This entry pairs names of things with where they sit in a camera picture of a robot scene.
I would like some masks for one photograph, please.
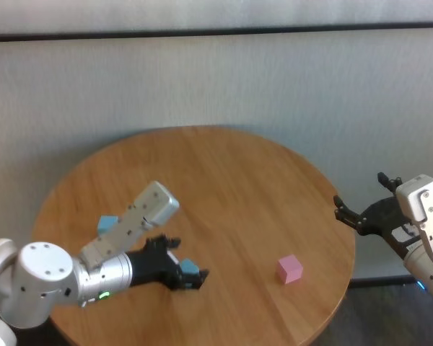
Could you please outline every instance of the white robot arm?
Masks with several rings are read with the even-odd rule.
[[[419,285],[433,295],[433,178],[421,174],[403,183],[401,178],[389,180],[379,173],[378,180],[392,197],[357,214],[335,196],[336,218],[359,235],[381,236]]]
[[[421,174],[405,182],[396,188],[396,197],[421,238],[409,249],[404,265],[433,295],[433,178]]]
[[[0,239],[0,346],[15,346],[8,324],[36,327],[55,305],[85,307],[131,286],[161,282],[170,290],[199,289],[208,270],[188,274],[181,270],[171,249],[179,239],[158,236],[129,250],[147,230],[160,226],[179,208],[178,201],[158,182],[135,199],[109,232],[97,237],[71,257],[55,244],[35,242],[20,251],[9,239]]]

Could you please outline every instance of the round wooden table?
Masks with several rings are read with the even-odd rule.
[[[210,275],[200,290],[137,286],[52,320],[78,346],[307,345],[334,315],[351,278],[354,235],[335,220],[328,180],[298,154],[220,127],[156,130],[84,160],[50,193],[33,240],[77,255],[101,215],[120,215],[157,180],[180,201],[162,228]],[[137,245],[142,247],[144,239]],[[283,285],[279,258],[303,276]]]

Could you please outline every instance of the white wall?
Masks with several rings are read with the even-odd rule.
[[[433,175],[433,30],[0,43],[0,236],[27,241],[96,149],[195,124],[298,151],[361,210],[386,196],[380,170]],[[398,273],[379,239],[359,240],[355,277]]]

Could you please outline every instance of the blue cube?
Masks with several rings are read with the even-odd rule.
[[[185,274],[199,274],[199,267],[188,258],[181,261],[180,267]]]
[[[98,236],[107,233],[112,226],[118,222],[118,216],[114,215],[103,215],[98,221]]]

